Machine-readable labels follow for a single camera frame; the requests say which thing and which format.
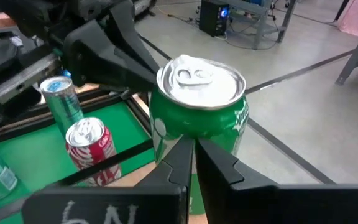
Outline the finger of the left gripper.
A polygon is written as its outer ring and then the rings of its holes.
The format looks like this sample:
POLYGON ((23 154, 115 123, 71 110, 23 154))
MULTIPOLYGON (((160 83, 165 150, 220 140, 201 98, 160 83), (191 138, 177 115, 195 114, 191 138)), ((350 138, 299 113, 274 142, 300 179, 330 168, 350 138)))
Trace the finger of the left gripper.
POLYGON ((109 9, 109 38, 128 56, 154 75, 159 66, 135 29, 134 5, 130 0, 115 1, 109 9))
POLYGON ((115 46, 95 20, 66 36, 63 62, 76 86, 95 83, 134 91, 156 86, 151 70, 115 46))

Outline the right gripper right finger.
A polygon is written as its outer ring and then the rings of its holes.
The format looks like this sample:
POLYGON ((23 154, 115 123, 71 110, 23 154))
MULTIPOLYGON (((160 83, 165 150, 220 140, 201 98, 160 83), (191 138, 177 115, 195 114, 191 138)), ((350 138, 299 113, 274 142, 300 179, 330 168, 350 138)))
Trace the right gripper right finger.
POLYGON ((214 142, 196 142, 209 223, 355 223, 358 184, 278 184, 214 142))

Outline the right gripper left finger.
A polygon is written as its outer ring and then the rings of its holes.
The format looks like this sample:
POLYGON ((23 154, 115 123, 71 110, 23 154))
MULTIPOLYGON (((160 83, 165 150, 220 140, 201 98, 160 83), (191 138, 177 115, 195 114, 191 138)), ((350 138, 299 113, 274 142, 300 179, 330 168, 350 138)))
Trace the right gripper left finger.
POLYGON ((181 138, 134 187, 56 187, 29 197, 24 223, 186 223, 194 141, 181 138))

